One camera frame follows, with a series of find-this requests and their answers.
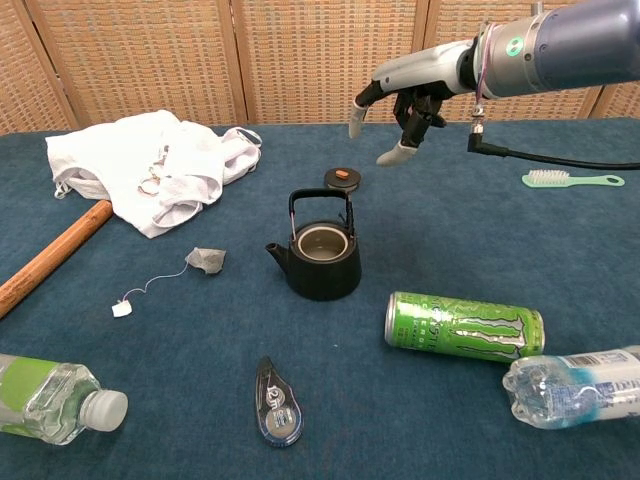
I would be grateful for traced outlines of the black teapot with handle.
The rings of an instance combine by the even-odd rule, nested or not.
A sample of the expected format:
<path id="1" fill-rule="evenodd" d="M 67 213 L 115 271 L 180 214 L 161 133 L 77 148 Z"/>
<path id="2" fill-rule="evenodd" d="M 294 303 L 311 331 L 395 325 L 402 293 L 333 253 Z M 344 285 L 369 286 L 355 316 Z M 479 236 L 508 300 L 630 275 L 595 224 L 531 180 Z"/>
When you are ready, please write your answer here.
<path id="1" fill-rule="evenodd" d="M 343 199 L 345 214 L 337 221 L 294 225 L 297 200 L 323 197 Z M 361 261 L 350 195 L 330 188 L 299 189 L 290 194 L 288 210 L 292 223 L 288 246 L 269 243 L 265 249 L 284 272 L 289 287 L 316 301 L 336 300 L 353 292 L 361 279 Z"/>

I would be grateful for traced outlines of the blue label water bottle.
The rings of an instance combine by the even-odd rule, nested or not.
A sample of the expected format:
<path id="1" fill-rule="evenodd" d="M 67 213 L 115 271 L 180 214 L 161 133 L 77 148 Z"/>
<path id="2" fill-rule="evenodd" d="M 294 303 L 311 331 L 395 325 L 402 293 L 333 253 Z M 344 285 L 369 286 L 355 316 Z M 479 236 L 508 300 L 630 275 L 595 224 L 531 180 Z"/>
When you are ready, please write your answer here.
<path id="1" fill-rule="evenodd" d="M 502 385 L 514 417 L 539 429 L 640 418 L 640 345 L 521 358 Z"/>

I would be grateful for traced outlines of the tea bag with string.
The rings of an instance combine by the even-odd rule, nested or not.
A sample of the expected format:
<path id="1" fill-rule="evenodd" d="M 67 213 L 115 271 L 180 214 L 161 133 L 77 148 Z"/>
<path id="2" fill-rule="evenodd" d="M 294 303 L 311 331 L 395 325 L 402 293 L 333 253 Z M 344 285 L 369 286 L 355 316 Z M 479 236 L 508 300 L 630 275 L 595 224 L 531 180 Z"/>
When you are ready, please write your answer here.
<path id="1" fill-rule="evenodd" d="M 206 275 L 217 275 L 223 270 L 225 257 L 226 251 L 222 249 L 194 247 L 184 258 L 183 267 L 178 272 L 154 276 L 147 280 L 142 287 L 135 287 L 126 291 L 111 306 L 112 316 L 114 318 L 122 318 L 130 315 L 133 307 L 129 298 L 136 293 L 146 294 L 150 285 L 155 281 L 180 277 L 189 268 L 201 270 Z"/>

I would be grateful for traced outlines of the correction tape dispenser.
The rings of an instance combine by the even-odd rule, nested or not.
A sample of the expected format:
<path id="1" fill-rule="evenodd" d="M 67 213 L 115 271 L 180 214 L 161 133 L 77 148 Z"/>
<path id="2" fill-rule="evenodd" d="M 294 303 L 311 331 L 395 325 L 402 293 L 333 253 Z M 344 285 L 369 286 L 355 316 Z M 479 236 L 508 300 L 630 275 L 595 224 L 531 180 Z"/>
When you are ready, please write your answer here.
<path id="1" fill-rule="evenodd" d="M 294 391 L 277 372 L 269 356 L 260 359 L 255 380 L 255 411 L 260 433 L 276 448 L 294 444 L 303 416 Z"/>

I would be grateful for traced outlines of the white cloth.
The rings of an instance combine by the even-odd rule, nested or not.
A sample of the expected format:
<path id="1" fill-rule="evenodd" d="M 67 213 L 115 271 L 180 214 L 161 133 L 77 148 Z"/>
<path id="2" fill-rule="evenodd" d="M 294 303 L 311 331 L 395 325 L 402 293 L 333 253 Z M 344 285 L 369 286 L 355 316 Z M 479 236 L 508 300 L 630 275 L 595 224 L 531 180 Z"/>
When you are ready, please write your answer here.
<path id="1" fill-rule="evenodd" d="M 256 168 L 261 145 L 252 130 L 218 135 L 167 110 L 46 139 L 55 198 L 76 191 L 110 201 L 117 216 L 148 238 L 215 203 L 225 185 Z"/>

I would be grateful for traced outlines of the woven bamboo folding screen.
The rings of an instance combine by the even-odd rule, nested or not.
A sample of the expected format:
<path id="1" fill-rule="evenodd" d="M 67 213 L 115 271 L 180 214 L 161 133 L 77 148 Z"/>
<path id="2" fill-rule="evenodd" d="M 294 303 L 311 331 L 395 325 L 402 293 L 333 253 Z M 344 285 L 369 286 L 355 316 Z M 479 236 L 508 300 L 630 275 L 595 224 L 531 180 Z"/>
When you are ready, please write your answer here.
<path id="1" fill-rule="evenodd" d="M 343 123 L 382 62 L 535 1 L 0 0 L 0 135 L 159 109 L 208 125 Z"/>

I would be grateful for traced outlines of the mint green brush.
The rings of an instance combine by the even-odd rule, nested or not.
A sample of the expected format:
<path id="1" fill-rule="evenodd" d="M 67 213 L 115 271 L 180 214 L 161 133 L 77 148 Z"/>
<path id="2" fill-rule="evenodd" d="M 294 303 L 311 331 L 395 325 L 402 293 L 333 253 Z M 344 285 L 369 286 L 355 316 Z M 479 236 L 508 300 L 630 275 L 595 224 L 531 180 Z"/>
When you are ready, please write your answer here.
<path id="1" fill-rule="evenodd" d="M 573 186 L 622 187 L 625 180 L 616 175 L 571 176 L 564 170 L 530 170 L 521 177 L 524 185 L 530 188 L 568 188 Z"/>

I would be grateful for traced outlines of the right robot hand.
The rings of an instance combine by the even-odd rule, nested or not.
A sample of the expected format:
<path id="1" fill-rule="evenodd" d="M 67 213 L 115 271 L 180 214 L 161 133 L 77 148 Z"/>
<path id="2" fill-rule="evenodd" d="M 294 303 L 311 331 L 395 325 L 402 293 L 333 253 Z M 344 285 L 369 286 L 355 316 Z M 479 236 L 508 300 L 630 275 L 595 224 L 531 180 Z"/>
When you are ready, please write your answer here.
<path id="1" fill-rule="evenodd" d="M 417 152 L 429 128 L 443 128 L 442 103 L 474 89 L 474 40 L 454 41 L 404 55 L 381 64 L 371 82 L 353 100 L 349 137 L 357 137 L 369 108 L 394 94 L 394 117 L 402 129 L 400 140 L 381 154 L 376 163 L 394 166 Z"/>

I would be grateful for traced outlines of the green energy drink can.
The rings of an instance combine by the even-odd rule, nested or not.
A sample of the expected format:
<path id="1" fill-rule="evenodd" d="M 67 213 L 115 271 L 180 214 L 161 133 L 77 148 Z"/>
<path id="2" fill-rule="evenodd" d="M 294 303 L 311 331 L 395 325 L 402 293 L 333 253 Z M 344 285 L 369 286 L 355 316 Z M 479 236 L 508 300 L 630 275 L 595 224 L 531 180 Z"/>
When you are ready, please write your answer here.
<path id="1" fill-rule="evenodd" d="M 535 309 L 400 291 L 389 297 L 384 338 L 392 347 L 503 363 L 545 347 Z"/>

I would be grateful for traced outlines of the wooden stick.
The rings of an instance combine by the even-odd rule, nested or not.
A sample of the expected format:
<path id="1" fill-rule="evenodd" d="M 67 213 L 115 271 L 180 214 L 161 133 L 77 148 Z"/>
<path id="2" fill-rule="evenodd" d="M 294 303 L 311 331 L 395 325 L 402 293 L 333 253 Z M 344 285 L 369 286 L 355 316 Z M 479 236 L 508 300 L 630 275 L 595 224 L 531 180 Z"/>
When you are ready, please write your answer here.
<path id="1" fill-rule="evenodd" d="M 111 217 L 110 201 L 100 200 L 0 286 L 0 320 L 83 246 Z"/>

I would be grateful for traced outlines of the black teapot lid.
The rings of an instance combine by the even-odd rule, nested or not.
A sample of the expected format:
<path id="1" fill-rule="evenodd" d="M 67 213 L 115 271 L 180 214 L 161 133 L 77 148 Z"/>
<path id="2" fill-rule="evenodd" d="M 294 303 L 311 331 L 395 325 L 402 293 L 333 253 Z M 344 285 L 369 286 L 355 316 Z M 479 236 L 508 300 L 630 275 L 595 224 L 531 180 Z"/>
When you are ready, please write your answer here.
<path id="1" fill-rule="evenodd" d="M 336 167 L 326 171 L 324 186 L 344 192 L 353 192 L 359 187 L 361 179 L 361 174 L 354 169 Z"/>

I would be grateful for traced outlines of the blue carpet table mat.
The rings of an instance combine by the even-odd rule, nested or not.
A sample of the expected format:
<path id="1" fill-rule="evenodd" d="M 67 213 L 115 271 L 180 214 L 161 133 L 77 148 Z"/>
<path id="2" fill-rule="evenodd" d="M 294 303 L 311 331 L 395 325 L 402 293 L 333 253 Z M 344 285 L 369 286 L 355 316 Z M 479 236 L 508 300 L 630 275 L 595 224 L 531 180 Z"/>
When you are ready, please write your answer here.
<path id="1" fill-rule="evenodd" d="M 531 163 L 469 153 L 468 131 L 432 129 L 384 168 L 394 125 L 356 139 L 264 125 L 257 169 L 193 220 L 151 240 L 109 220 L 0 320 L 0 353 L 86 365 L 128 395 L 126 420 L 64 447 L 0 433 L 0 480 L 640 480 L 639 419 L 535 429 L 511 414 L 503 364 L 384 340 L 389 295 L 411 291 L 537 309 L 549 354 L 640 343 L 640 171 L 621 188 L 530 189 Z M 362 176 L 362 280 L 313 302 L 265 246 L 287 240 L 289 194 L 337 166 Z M 194 247 L 225 250 L 223 270 L 155 281 L 112 316 Z M 285 448 L 257 425 L 264 356 L 302 411 Z"/>

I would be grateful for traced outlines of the green label water bottle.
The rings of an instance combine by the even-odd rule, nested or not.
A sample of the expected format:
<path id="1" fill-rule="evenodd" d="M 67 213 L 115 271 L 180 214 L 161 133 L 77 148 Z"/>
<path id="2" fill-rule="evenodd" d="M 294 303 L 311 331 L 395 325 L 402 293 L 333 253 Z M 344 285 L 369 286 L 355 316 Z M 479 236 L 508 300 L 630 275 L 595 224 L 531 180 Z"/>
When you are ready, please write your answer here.
<path id="1" fill-rule="evenodd" d="M 0 432 L 63 446 L 85 430 L 116 430 L 128 405 L 82 364 L 0 354 Z"/>

